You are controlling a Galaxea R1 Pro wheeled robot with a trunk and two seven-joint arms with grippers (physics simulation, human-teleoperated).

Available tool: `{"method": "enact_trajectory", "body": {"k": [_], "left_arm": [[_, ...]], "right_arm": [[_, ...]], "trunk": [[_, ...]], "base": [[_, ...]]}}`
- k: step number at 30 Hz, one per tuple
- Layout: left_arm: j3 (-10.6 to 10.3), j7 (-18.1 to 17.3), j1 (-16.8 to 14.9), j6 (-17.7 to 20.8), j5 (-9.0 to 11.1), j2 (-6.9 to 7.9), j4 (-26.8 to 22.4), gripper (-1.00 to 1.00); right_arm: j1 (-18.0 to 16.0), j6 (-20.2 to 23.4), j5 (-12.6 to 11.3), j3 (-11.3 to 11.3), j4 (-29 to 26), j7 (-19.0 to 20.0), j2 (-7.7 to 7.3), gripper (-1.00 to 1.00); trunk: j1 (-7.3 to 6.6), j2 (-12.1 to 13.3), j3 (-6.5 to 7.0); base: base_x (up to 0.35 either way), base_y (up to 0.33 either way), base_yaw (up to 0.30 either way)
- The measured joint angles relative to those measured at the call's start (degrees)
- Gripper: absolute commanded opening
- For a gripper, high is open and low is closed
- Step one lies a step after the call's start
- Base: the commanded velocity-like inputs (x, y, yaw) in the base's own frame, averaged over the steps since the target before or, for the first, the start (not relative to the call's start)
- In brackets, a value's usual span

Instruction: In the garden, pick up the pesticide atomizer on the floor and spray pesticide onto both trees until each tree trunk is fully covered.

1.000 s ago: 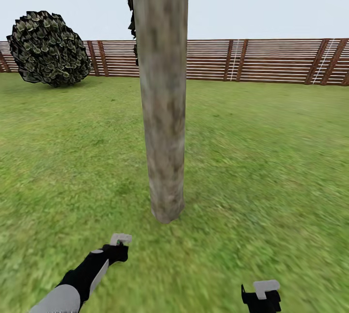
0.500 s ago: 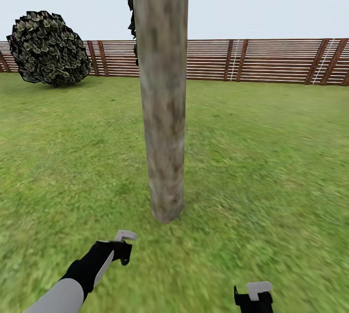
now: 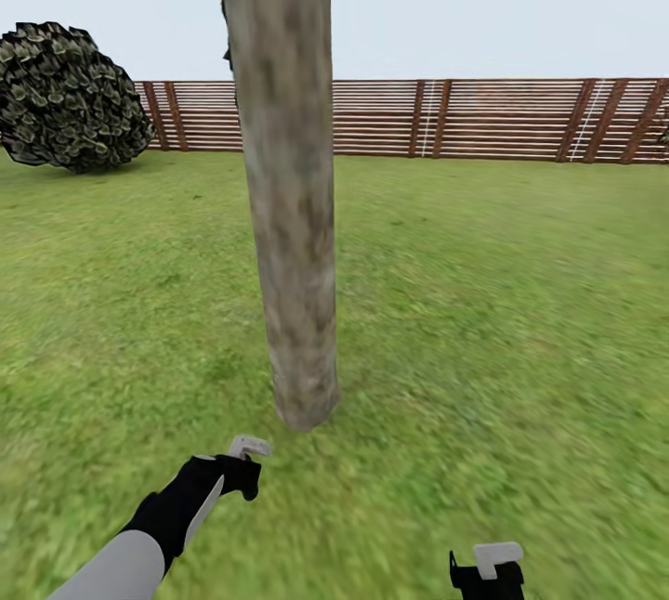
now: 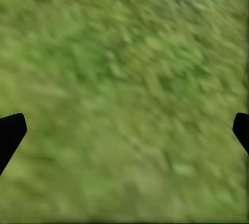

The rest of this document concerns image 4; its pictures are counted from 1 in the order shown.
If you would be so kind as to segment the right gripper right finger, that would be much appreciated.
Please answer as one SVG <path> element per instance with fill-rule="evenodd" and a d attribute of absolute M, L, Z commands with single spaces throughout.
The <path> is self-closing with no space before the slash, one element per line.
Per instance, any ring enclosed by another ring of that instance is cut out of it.
<path fill-rule="evenodd" d="M 237 113 L 232 130 L 249 154 L 249 115 Z"/>

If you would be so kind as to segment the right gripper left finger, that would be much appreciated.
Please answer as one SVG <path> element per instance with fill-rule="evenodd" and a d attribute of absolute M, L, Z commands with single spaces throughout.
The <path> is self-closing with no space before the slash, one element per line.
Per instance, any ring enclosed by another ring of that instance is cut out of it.
<path fill-rule="evenodd" d="M 0 118 L 0 175 L 27 132 L 23 113 Z"/>

